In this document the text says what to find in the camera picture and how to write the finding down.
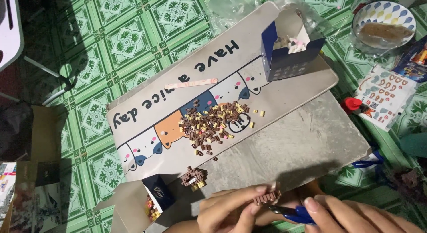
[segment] patterned bowl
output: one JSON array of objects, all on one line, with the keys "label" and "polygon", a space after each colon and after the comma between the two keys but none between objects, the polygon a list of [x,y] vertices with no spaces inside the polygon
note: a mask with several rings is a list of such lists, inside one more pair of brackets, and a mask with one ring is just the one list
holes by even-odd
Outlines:
[{"label": "patterned bowl", "polygon": [[[404,6],[389,1],[372,2],[360,9],[353,19],[353,31],[358,32],[365,23],[371,22],[402,25],[414,32],[416,29],[416,22],[412,13]],[[411,40],[414,34],[406,37],[399,46]]]}]

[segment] cardboard sheet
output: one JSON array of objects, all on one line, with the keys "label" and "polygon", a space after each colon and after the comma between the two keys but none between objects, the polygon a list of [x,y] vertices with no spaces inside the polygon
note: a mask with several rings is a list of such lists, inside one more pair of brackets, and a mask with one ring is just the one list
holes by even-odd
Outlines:
[{"label": "cardboard sheet", "polygon": [[[279,9],[266,2],[207,45],[160,72],[109,106],[107,120],[127,181],[154,174],[183,175],[234,144],[317,97],[338,82],[338,77],[320,58],[305,75],[267,82],[260,55],[261,32],[278,16]],[[166,84],[217,78],[215,85],[165,90]],[[235,136],[212,143],[213,155],[197,156],[178,127],[186,108],[199,99],[200,109],[238,101],[251,108],[251,118],[229,124]],[[252,113],[265,111],[265,116]]]}]

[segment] green patterned tile floor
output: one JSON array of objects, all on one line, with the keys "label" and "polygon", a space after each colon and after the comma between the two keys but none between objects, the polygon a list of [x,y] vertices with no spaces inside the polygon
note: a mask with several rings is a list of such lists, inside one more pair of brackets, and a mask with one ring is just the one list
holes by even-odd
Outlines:
[{"label": "green patterned tile floor", "polygon": [[[56,99],[63,105],[61,134],[63,164],[62,220],[70,233],[109,233],[112,208],[93,212],[108,199],[124,175],[105,119],[105,105],[213,38],[203,11],[209,0],[54,0],[47,12],[24,27],[29,57],[64,76],[78,74],[76,86]],[[354,0],[305,0],[334,25],[351,16]],[[417,21],[416,38],[427,33],[427,6],[411,10]],[[323,48],[334,61],[340,81],[331,89],[342,100],[376,63],[391,65],[394,58],[375,59],[349,49],[350,25],[329,36]],[[24,98],[34,103],[64,86],[25,62],[19,62]],[[367,140],[376,141],[386,158],[385,169],[406,167],[421,172],[412,157],[398,148],[404,135],[427,131],[427,84],[421,85],[390,132],[350,116]],[[427,211],[403,201],[397,192],[379,186],[372,172],[353,166],[322,178],[326,192],[386,208],[427,229]],[[271,229],[302,232],[300,225],[276,224]]]}]

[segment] hand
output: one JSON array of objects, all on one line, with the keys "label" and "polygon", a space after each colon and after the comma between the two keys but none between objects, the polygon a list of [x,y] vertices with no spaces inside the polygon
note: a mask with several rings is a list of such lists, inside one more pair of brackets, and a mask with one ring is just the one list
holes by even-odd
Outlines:
[{"label": "hand", "polygon": [[200,232],[252,232],[255,215],[261,206],[250,202],[255,197],[265,195],[267,188],[266,185],[259,185],[213,193],[200,203],[200,214],[197,217]]},{"label": "hand", "polygon": [[306,233],[423,233],[413,223],[385,210],[329,195],[308,197],[304,206],[317,224],[306,225]]}]

